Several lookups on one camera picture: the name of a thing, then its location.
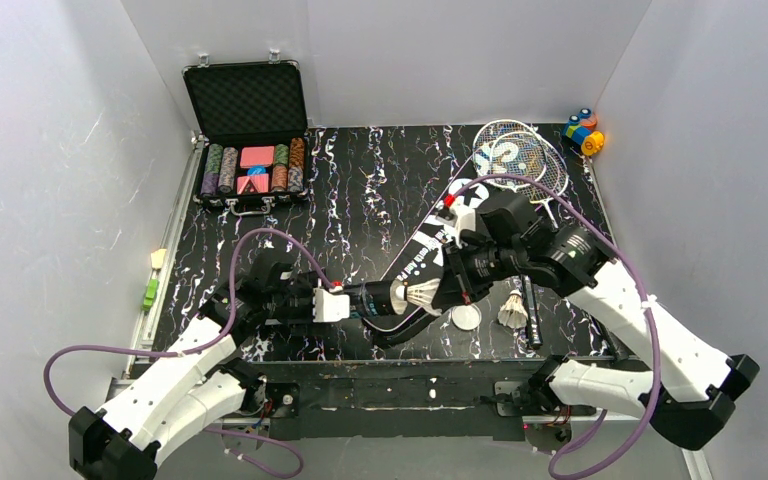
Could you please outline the white tube lid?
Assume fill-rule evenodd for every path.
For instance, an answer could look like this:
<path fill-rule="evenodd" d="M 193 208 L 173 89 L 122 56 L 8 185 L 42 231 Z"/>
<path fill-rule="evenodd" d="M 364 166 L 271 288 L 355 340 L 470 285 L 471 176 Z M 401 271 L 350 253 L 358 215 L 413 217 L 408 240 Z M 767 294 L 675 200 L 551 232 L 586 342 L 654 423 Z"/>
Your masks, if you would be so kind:
<path fill-rule="evenodd" d="M 482 313 L 476 305 L 457 306 L 450 310 L 450 318 L 453 325 L 459 330 L 472 331 L 480 326 Z"/>

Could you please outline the white feather shuttlecock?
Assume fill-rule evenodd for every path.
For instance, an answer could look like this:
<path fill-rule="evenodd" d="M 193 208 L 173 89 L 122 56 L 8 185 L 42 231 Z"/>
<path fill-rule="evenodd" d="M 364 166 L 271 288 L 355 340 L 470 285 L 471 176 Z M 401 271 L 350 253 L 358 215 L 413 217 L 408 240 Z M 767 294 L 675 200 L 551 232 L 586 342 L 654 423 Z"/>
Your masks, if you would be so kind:
<path fill-rule="evenodd" d="M 504 327 L 516 330 L 525 328 L 528 320 L 524 292 L 521 289 L 512 290 L 497 313 L 498 323 Z"/>
<path fill-rule="evenodd" d="M 440 283 L 440 278 L 434 278 L 419 284 L 404 286 L 402 297 L 409 304 L 423 309 L 430 315 L 439 317 L 442 314 L 442 310 L 435 308 L 433 302 Z"/>

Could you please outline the black racket bag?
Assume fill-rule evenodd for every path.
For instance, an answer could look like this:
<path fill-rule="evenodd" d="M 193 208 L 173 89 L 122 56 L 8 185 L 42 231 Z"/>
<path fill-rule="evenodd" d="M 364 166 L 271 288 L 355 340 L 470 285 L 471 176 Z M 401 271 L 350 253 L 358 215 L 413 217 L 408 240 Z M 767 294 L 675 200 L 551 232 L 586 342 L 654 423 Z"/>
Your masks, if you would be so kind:
<path fill-rule="evenodd" d="M 421 210 L 420 222 L 408 236 L 403 248 L 383 274 L 385 280 L 399 280 L 408 286 L 426 282 L 442 274 L 443 255 L 440 247 L 448 237 L 447 228 L 435 214 L 444 198 L 455 193 L 477 176 L 473 162 L 468 159 L 453 174 L 452 179 L 431 203 Z M 422 308 L 409 305 L 394 317 L 374 317 L 362 324 L 374 345 L 390 348 L 411 341 L 438 318 Z"/>

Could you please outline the black shuttlecock tube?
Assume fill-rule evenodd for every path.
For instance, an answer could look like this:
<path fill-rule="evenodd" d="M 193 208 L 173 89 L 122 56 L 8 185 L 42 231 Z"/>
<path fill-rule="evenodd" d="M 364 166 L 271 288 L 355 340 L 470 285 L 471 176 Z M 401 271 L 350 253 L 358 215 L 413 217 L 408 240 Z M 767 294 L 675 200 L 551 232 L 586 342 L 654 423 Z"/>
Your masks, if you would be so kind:
<path fill-rule="evenodd" d="M 408 307 L 404 285 L 398 280 L 347 285 L 344 293 L 349 297 L 350 318 L 402 315 Z"/>

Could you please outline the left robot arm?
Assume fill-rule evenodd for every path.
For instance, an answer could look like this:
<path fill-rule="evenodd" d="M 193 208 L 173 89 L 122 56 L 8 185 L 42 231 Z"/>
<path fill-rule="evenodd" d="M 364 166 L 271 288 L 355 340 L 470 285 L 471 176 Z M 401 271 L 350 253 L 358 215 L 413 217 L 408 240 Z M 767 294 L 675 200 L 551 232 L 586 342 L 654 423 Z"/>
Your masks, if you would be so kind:
<path fill-rule="evenodd" d="M 255 429 L 298 413 L 299 386 L 274 383 L 235 353 L 264 325 L 314 318 L 314 272 L 260 256 L 217 287 L 172 346 L 136 381 L 68 424 L 69 464 L 85 479 L 152 479 L 179 447 L 223 417 Z"/>

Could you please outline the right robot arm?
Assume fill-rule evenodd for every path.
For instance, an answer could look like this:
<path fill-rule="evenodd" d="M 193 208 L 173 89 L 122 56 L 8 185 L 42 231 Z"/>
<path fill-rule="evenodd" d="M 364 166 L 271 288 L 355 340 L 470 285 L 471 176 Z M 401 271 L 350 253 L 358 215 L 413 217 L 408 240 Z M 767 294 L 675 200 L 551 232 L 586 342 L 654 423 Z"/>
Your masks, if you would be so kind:
<path fill-rule="evenodd" d="M 591 406 L 644 418 L 674 445 L 698 450 L 759 373 L 750 356 L 723 353 L 642 299 L 626 262 L 589 230 L 555 227 L 515 193 L 475 209 L 448 196 L 439 216 L 454 238 L 442 249 L 436 309 L 473 303 L 493 283 L 525 276 L 594 316 L 645 364 L 628 371 L 552 355 L 519 389 L 521 400 L 547 411 Z"/>

